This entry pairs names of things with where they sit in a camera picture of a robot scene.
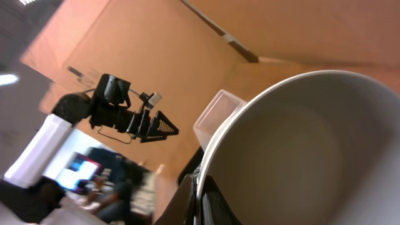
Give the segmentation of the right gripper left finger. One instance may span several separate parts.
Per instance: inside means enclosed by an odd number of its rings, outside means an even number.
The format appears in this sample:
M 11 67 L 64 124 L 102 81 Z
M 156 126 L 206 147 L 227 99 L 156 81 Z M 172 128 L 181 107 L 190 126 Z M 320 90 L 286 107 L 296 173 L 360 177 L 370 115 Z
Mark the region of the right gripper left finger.
M 187 174 L 154 225 L 194 225 L 196 191 L 195 177 Z

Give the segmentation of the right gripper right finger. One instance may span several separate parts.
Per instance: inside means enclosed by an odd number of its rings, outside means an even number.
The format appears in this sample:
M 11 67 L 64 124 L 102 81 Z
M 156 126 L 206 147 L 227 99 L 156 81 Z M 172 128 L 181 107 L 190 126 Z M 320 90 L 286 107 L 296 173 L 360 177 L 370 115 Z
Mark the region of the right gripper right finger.
M 211 176 L 206 176 L 201 196 L 202 225 L 242 225 Z

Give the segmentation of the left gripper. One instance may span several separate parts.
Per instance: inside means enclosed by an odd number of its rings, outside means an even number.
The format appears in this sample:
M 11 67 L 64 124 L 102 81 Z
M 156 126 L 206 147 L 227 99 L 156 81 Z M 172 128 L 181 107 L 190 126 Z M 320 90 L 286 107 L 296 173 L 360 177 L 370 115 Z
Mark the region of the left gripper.
M 157 111 L 154 117 L 149 113 L 150 110 L 144 109 L 133 114 L 126 131 L 132 139 L 139 138 L 141 143 L 149 143 L 179 134 L 179 129 L 161 111 Z

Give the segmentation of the grey bowl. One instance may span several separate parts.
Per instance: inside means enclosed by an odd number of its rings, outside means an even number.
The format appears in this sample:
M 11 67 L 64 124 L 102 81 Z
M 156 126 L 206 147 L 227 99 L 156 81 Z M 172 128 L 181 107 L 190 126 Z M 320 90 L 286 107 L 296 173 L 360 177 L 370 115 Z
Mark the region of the grey bowl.
M 258 94 L 201 163 L 243 224 L 398 224 L 399 94 L 349 71 L 307 72 Z

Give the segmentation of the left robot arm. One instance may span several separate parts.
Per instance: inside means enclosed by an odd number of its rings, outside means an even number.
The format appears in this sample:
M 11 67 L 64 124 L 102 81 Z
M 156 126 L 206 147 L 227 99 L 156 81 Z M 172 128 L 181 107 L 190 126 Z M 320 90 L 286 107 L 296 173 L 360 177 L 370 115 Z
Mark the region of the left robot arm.
M 6 171 L 4 180 L 19 188 L 29 188 L 40 179 L 48 164 L 74 127 L 88 119 L 91 128 L 109 127 L 128 134 L 130 140 L 141 143 L 163 141 L 175 136 L 179 129 L 161 112 L 150 116 L 151 109 L 160 101 L 158 93 L 142 92 L 138 111 L 130 111 L 131 84 L 103 74 L 90 96 L 87 91 L 63 96 L 46 117 L 41 128 L 16 162 Z

